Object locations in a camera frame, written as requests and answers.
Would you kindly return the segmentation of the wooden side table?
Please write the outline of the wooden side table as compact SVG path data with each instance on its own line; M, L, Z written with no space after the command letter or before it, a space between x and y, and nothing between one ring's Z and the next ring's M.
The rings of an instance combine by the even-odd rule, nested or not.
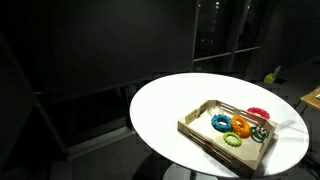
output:
M300 103L304 103L306 107L310 106L318 111L320 111L320 86L316 87L314 90L312 90L310 93L303 95L298 103L296 104L296 107Z

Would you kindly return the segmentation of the wooden slatted tray box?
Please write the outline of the wooden slatted tray box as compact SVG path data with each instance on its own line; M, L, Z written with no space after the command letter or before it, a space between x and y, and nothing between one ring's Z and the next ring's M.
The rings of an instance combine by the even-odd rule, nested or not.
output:
M254 172L277 124L218 100L208 100L178 121L178 130L228 168Z

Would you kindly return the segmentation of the yellow object on floor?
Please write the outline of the yellow object on floor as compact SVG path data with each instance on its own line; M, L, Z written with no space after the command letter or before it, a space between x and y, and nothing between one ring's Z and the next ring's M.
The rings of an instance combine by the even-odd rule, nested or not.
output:
M278 67L275 68L275 70L274 70L273 73L269 73L268 75L266 75L266 76L264 77L264 83L266 83L266 84L272 84L272 83L276 80L276 78L277 78L277 76L278 76L278 74L279 74L280 69L281 69L281 67L278 66Z

